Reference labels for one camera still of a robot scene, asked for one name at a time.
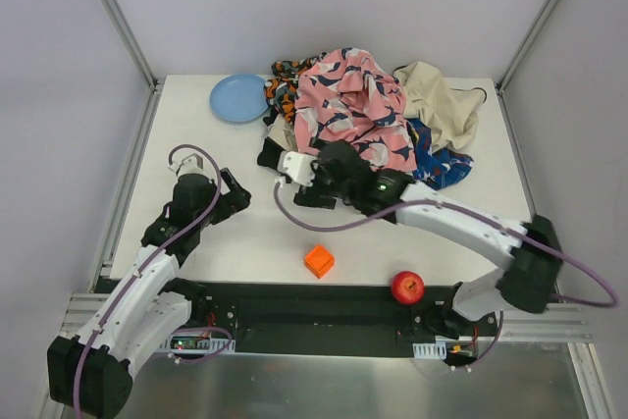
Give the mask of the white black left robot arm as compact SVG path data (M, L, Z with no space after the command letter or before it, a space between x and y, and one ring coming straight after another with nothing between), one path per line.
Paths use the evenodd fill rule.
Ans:
M97 418L124 408L133 381L177 329L212 327L205 286L180 270L202 231L245 210L251 194L228 169L215 182L200 170L178 177L172 199L148 226L131 267L96 313L47 349L52 400Z

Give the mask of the black cloth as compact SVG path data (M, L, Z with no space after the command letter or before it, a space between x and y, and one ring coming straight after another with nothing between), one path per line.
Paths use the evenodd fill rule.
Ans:
M283 162L287 154L288 150L284 149L271 137L266 137L263 140L262 149L257 156L256 163L260 167L282 174L284 171Z

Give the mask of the pink shark print cloth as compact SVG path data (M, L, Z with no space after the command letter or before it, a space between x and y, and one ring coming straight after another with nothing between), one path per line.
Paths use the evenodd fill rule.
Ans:
M298 79L294 135L301 153L345 141L374 169L411 174L414 145L403 118L406 97L396 78L362 49L332 51Z

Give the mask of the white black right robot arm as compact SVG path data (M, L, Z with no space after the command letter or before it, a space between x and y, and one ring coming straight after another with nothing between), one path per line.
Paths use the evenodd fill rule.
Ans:
M456 340L489 314L506 308L542 314L551 303L562 261L544 217L518 223L473 209L401 171L372 169L344 141L324 145L315 156L286 152L278 170L299 184L310 203L337 199L366 222L383 219L424 230L494 264L488 274L455 284L446 301L422 314L423 326L434 335Z

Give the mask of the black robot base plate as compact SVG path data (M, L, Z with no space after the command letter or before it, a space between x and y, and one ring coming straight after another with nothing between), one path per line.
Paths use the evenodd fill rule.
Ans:
M436 317L450 287L429 287L406 306L384 286L201 283L174 279L166 291L192 300L190 327L219 328L238 353L409 358L440 335Z

